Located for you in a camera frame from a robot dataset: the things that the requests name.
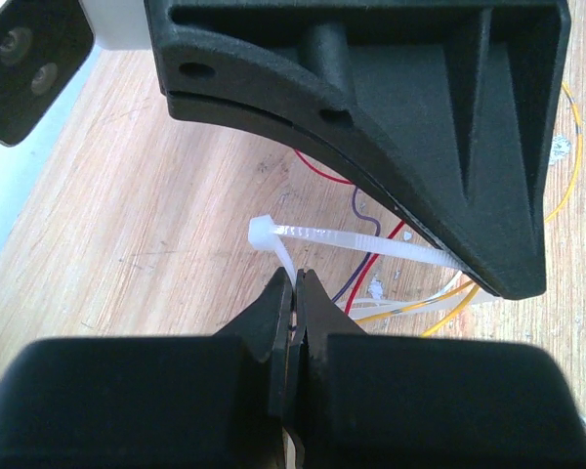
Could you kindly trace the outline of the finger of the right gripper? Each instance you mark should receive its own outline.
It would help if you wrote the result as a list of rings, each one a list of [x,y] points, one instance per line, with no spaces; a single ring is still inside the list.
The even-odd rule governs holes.
[[[547,287],[565,1],[148,1],[170,115],[330,167],[506,299]]]

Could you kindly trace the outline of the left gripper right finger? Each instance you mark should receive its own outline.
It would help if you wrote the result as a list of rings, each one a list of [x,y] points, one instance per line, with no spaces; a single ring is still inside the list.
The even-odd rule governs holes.
[[[372,335],[314,271],[296,293],[301,468],[586,468],[565,377],[521,343]]]

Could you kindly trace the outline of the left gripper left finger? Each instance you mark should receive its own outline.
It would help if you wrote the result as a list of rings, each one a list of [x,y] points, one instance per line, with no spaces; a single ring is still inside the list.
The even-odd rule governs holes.
[[[214,334],[28,344],[0,380],[0,468],[282,468],[292,285]]]

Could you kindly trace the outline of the white zip tie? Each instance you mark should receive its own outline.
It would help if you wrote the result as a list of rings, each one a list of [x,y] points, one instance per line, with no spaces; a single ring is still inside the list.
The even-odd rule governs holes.
[[[463,271],[457,260],[440,249],[369,234],[277,225],[270,215],[252,218],[248,229],[249,243],[258,251],[273,252],[281,262],[293,286],[296,285],[297,270],[281,240],[283,237]]]

